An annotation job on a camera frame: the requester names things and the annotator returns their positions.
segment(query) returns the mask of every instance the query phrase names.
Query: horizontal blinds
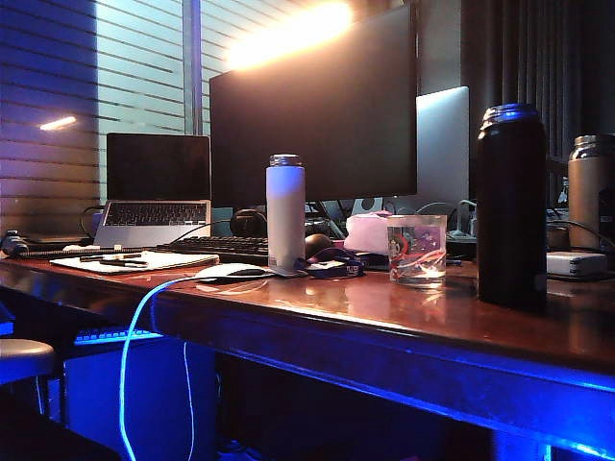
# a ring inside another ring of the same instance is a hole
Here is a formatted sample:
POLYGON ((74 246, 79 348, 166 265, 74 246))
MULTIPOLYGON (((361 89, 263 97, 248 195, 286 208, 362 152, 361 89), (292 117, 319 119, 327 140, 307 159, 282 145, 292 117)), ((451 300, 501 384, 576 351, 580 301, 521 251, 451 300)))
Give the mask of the horizontal blinds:
POLYGON ((182 2, 0 8, 0 232, 80 232, 105 199, 108 132, 185 132, 182 2), (67 115, 77 122, 39 128, 67 115))
POLYGON ((209 134, 209 79, 229 70, 225 58, 233 43, 279 24, 314 3, 309 0, 201 0, 204 134, 209 134))

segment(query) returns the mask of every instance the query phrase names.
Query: white mouse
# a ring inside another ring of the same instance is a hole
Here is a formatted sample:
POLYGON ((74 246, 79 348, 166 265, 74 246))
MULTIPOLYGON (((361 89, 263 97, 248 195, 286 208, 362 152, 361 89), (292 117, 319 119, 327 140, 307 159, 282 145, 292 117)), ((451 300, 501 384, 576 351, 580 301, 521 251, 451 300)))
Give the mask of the white mouse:
POLYGON ((275 273, 266 267, 242 262, 227 262, 206 267, 197 272, 194 277, 203 280, 216 279, 261 279, 275 276, 275 273))

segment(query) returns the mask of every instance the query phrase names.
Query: lanyard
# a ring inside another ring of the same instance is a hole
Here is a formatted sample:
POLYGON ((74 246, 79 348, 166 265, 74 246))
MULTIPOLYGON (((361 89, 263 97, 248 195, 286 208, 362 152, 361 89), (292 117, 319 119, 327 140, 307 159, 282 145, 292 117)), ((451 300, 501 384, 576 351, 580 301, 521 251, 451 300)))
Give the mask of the lanyard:
POLYGON ((295 269, 305 271, 317 279, 340 279, 362 276, 364 265, 354 253, 331 247, 321 250, 310 259, 297 259, 295 269))

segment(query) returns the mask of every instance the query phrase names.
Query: computer mouse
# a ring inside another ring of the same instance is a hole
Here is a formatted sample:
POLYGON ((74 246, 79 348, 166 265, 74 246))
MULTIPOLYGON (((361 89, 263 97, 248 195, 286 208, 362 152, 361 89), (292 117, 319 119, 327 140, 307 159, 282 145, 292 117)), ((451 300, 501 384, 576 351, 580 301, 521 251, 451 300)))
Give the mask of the computer mouse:
POLYGON ((197 272, 194 277, 203 280, 217 279, 261 279, 275 276, 275 273, 266 267, 243 262, 227 262, 206 267, 197 272))
POLYGON ((313 233, 306 237, 306 259, 310 259, 321 250, 333 247, 333 242, 324 233, 313 233))

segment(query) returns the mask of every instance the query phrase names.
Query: glossy desk surface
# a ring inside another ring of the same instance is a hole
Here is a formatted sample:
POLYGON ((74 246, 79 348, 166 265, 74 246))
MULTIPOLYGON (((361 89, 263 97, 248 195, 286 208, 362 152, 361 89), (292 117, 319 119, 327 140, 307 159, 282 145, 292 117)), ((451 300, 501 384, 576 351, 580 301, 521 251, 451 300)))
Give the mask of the glossy desk surface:
MULTIPOLYGON (((101 276, 0 261, 6 288, 128 324, 141 297, 198 267, 101 276)), ((615 458, 615 279, 549 281, 546 313, 477 300, 476 268, 426 293, 357 279, 170 286, 144 328, 544 443, 615 458)))

